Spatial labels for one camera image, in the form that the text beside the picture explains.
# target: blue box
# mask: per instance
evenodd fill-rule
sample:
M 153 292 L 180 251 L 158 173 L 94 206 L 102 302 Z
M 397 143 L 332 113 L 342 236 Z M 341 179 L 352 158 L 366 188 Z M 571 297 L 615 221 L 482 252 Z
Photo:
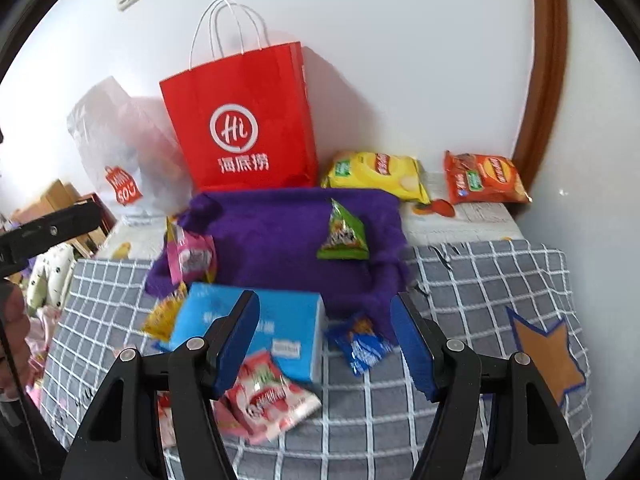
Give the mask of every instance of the blue box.
M 231 312 L 244 290 L 215 283 L 193 283 L 167 348 L 174 350 L 191 337 L 203 336 L 214 320 Z M 255 289 L 255 293 L 260 299 L 260 321 L 247 355 L 267 349 L 288 378 L 319 382 L 324 328 L 320 294 L 263 289 Z

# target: star with blue outline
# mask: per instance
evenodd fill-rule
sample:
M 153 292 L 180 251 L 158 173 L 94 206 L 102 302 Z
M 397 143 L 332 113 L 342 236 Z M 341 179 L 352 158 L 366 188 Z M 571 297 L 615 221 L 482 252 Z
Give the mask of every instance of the star with blue outline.
M 531 357 L 559 406 L 569 392 L 586 384 L 586 378 L 569 350 L 566 318 L 548 332 L 532 325 L 507 307 L 511 332 L 519 351 Z

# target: wall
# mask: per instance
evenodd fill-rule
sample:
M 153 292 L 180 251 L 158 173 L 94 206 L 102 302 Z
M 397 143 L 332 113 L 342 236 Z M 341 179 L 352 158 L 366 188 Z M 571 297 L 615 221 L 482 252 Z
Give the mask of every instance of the wall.
M 640 63 L 593 0 L 569 3 L 561 109 L 518 224 L 567 254 L 592 367 L 589 473 L 600 480 L 640 429 Z
M 92 188 L 66 115 L 113 75 L 131 95 L 187 68 L 211 0 L 60 0 L 0 85 L 0 210 L 23 205 L 56 177 Z M 532 60 L 532 0 L 239 0 L 272 42 L 305 50 L 318 152 L 378 149 L 439 168 L 444 149 L 509 154 Z M 238 38 L 227 17 L 225 53 Z M 195 59 L 209 59 L 206 34 Z

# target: silver screw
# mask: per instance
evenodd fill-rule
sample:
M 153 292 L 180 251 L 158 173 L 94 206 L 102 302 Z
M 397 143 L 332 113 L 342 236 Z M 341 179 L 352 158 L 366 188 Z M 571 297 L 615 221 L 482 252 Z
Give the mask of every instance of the silver screw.
M 523 366 L 526 366 L 531 362 L 531 357 L 526 355 L 524 352 L 517 352 L 516 355 L 513 356 L 513 358 L 519 365 Z
M 120 360 L 127 362 L 131 361 L 136 356 L 136 351 L 133 348 L 125 348 L 120 352 Z
M 460 339 L 449 339 L 447 348 L 452 352 L 462 352 L 465 349 L 465 344 Z
M 187 341 L 189 350 L 200 350 L 204 346 L 204 339 L 201 337 L 192 337 Z

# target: purple blanket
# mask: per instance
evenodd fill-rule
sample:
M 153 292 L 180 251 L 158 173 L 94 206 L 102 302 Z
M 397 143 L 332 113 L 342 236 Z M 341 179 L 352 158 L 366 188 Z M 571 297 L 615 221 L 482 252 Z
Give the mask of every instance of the purple blanket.
M 331 198 L 365 226 L 370 259 L 318 260 L 327 238 Z M 328 316 L 364 311 L 396 342 L 391 298 L 404 290 L 399 251 L 406 244 L 398 199 L 375 189 L 278 189 L 202 193 L 178 224 L 210 234 L 218 253 L 216 282 L 247 288 L 319 292 Z M 172 290 L 166 252 L 146 279 L 146 291 L 163 298 Z

